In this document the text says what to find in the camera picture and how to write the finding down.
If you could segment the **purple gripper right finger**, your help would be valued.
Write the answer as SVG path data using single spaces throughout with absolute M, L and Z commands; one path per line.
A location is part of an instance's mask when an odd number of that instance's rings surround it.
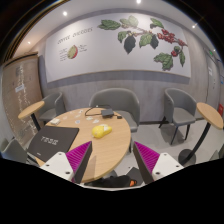
M 133 153 L 146 184 L 183 169 L 167 152 L 159 154 L 139 142 L 134 142 Z

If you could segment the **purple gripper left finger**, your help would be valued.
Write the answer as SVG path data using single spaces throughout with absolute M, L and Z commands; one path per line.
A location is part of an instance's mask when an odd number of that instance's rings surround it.
M 92 142 L 89 141 L 67 153 L 56 153 L 41 166 L 41 169 L 79 184 L 83 178 L 91 153 Z

